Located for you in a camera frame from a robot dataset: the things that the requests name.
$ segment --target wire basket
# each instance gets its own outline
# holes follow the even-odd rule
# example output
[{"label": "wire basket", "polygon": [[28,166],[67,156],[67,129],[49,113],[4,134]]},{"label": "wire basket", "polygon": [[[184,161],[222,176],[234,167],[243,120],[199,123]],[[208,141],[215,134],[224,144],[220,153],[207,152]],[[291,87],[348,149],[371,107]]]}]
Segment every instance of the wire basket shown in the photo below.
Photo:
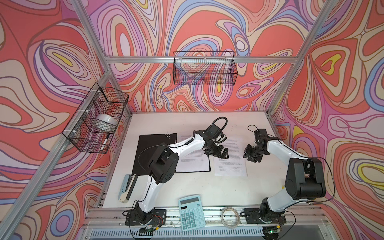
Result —
[{"label": "wire basket", "polygon": [[[128,97],[128,94],[115,88],[98,86],[79,121],[68,135],[63,134],[80,152],[107,153]],[[100,114],[111,116],[117,124],[98,119]]]},{"label": "wire basket", "polygon": [[235,85],[237,68],[233,51],[173,52],[175,85]]}]

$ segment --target vent grille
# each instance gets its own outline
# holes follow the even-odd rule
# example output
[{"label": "vent grille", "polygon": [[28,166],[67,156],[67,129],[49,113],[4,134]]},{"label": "vent grille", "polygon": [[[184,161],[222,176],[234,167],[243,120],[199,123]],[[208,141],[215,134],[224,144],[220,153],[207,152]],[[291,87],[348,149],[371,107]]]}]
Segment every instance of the vent grille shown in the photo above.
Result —
[{"label": "vent grille", "polygon": [[[148,238],[148,236],[139,236],[139,230],[132,229],[135,238]],[[129,229],[111,229],[99,228],[92,229],[90,239],[118,239],[127,238],[131,234]],[[264,236],[263,227],[237,227],[236,229],[228,229],[225,227],[203,227],[197,230],[185,231],[173,228],[160,228],[156,230],[152,238],[180,238],[180,237],[256,237]]]}]

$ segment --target white table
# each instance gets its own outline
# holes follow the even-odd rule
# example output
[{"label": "white table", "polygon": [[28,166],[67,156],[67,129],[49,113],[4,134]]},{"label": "white table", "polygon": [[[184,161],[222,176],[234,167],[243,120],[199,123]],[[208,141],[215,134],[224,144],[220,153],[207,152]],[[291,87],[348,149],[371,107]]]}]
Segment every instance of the white table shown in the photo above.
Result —
[{"label": "white table", "polygon": [[[132,207],[133,201],[139,200],[143,194],[147,176],[138,177],[128,203],[118,200],[124,176],[132,172],[139,135],[186,132],[192,135],[193,130],[204,130],[221,116],[228,118],[224,134],[228,138],[241,137],[242,149],[255,141],[254,134],[247,129],[250,124],[265,128],[273,135],[264,112],[133,114],[103,208]],[[219,120],[217,125],[222,126],[222,121]],[[263,156],[260,163],[246,161],[247,177],[215,176],[212,156],[210,164],[211,172],[174,174],[161,189],[156,207],[176,207],[178,199],[193,194],[201,196],[203,206],[257,205],[265,197],[271,197],[281,190],[287,171],[287,167],[274,155]]]}]

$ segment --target wall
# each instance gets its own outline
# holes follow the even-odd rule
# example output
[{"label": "wall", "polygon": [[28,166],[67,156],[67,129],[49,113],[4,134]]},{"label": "wall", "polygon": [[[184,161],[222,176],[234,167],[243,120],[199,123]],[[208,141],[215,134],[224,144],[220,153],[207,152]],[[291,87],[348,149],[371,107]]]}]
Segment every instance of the wall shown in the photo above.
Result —
[{"label": "wall", "polygon": [[[176,50],[296,56],[322,5],[322,0],[98,0],[86,10],[111,56],[173,56]],[[216,87],[175,86],[172,67],[111,65],[133,111],[263,111],[289,65],[239,63],[236,85]]]},{"label": "wall", "polygon": [[[103,74],[70,1],[0,1],[0,220]],[[13,239],[72,239],[93,207],[108,154],[70,145]]]},{"label": "wall", "polygon": [[0,2],[0,220],[103,74],[66,2]]},{"label": "wall", "polygon": [[273,114],[285,143],[331,165],[322,207],[340,239],[384,239],[383,37],[383,1],[339,1]]}]

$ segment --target black clipboard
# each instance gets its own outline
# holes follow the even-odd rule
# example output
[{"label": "black clipboard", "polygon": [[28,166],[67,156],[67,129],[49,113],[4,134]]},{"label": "black clipboard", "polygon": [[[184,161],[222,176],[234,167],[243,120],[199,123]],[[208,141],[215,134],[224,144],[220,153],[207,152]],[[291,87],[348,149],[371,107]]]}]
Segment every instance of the black clipboard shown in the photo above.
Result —
[{"label": "black clipboard", "polygon": [[[137,143],[135,162],[133,163],[132,175],[137,174],[138,176],[148,175],[148,161],[152,157],[153,153],[157,149],[156,145],[166,143],[168,145],[175,144],[177,142],[177,133],[169,134],[146,134],[139,136],[139,142]],[[209,171],[198,171],[198,172],[210,172],[211,164],[208,157]]]}]

